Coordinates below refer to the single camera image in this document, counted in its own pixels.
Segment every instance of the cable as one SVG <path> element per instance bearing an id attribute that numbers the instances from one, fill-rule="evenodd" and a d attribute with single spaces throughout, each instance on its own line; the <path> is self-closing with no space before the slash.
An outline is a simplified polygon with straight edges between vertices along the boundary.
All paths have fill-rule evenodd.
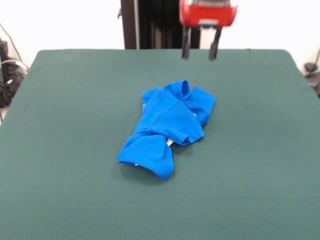
<path id="1" fill-rule="evenodd" d="M 10 36 L 9 33 L 5 30 L 5 28 L 2 26 L 1 23 L 0 23 L 0 27 L 2 28 L 2 30 L 4 31 L 4 33 L 8 36 L 8 38 L 10 39 L 10 42 L 11 42 L 11 44 L 12 44 L 12 46 L 13 46 L 16 54 L 18 55 L 18 58 L 19 58 L 20 62 L 22 62 L 21 56 L 20 56 L 20 54 L 19 54 L 19 52 L 18 52 L 18 50 L 17 50 L 17 48 L 16 48 L 16 46 L 15 46 L 15 44 L 14 44 L 14 41 L 13 41 L 12 38 L 11 38 L 11 36 Z"/>
<path id="2" fill-rule="evenodd" d="M 317 53 L 317 55 L 316 55 L 312 72 L 316 70 L 316 65 L 317 65 L 317 63 L 318 63 L 318 61 L 319 61 L 319 57 L 320 57 L 320 48 L 319 48 L 318 53 Z"/>
<path id="3" fill-rule="evenodd" d="M 4 60 L 1 62 L 1 65 L 7 64 L 7 63 L 14 63 L 14 64 L 18 65 L 20 68 L 24 69 L 25 71 L 27 71 L 27 72 L 29 71 L 29 68 L 26 65 L 24 65 L 24 63 L 22 61 L 19 61 L 17 59 Z"/>

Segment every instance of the crumpled blue t-shirt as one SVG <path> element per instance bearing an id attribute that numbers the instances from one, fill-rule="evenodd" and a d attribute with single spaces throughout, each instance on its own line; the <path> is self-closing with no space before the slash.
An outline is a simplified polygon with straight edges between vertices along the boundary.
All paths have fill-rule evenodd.
<path id="1" fill-rule="evenodd" d="M 141 119 L 118 154 L 118 162 L 169 178 L 175 166 L 167 139 L 184 146 L 202 138 L 202 126 L 207 124 L 215 101 L 197 86 L 190 91 L 186 80 L 145 91 Z"/>

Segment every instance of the white wall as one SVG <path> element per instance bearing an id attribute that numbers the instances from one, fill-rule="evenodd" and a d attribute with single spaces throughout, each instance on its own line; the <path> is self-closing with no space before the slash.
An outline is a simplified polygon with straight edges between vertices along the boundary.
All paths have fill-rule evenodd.
<path id="1" fill-rule="evenodd" d="M 29 66 L 42 49 L 124 49 L 120 0 L 0 2 L 8 9 L 0 22 Z M 0 37 L 7 39 L 1 30 Z"/>
<path id="2" fill-rule="evenodd" d="M 233 25 L 222 30 L 219 47 L 285 49 L 303 70 L 320 48 L 319 7 L 317 0 L 241 0 Z M 200 46 L 209 48 L 213 38 L 213 30 L 204 30 Z"/>
<path id="3" fill-rule="evenodd" d="M 123 49 L 120 6 L 120 0 L 5 0 L 1 8 L 9 11 L 1 12 L 0 22 L 31 65 L 41 49 Z M 241 0 L 220 47 L 285 49 L 302 70 L 320 47 L 319 7 L 316 0 Z M 1 30 L 0 36 L 6 39 Z M 213 30 L 203 31 L 201 47 L 209 48 L 213 36 Z"/>

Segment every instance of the green table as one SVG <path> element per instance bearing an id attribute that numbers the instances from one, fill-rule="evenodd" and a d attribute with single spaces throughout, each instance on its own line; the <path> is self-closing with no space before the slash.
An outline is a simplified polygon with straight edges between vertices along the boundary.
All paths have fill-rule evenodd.
<path id="1" fill-rule="evenodd" d="M 319 240 L 320 101 L 282 50 L 41 51 L 0 127 L 1 240 Z M 121 165 L 144 90 L 216 99 L 167 180 Z"/>

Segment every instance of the black cable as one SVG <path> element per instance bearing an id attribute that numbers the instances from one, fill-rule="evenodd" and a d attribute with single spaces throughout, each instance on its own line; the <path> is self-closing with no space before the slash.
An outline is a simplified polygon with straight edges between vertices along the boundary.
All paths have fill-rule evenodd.
<path id="1" fill-rule="evenodd" d="M 314 61 L 314 66 L 313 66 L 311 72 L 314 72 L 314 71 L 316 70 L 316 66 L 317 66 L 317 63 L 318 63 L 318 61 L 319 61 L 319 57 L 320 57 L 320 48 L 319 48 L 318 53 L 317 53 L 317 55 L 316 55 L 316 58 L 315 58 L 315 61 Z"/>
<path id="2" fill-rule="evenodd" d="M 18 58 L 19 58 L 20 62 L 22 62 L 21 56 L 20 56 L 20 54 L 19 54 L 19 52 L 18 52 L 18 50 L 17 50 L 17 48 L 16 48 L 16 46 L 15 46 L 15 44 L 14 44 L 14 41 L 13 41 L 12 38 L 11 38 L 11 36 L 10 36 L 9 33 L 5 30 L 5 28 L 2 26 L 1 23 L 0 23 L 0 27 L 2 28 L 2 30 L 4 31 L 4 33 L 8 36 L 8 38 L 10 39 L 10 42 L 11 42 L 11 44 L 12 44 L 12 46 L 13 46 L 16 54 L 18 55 Z"/>

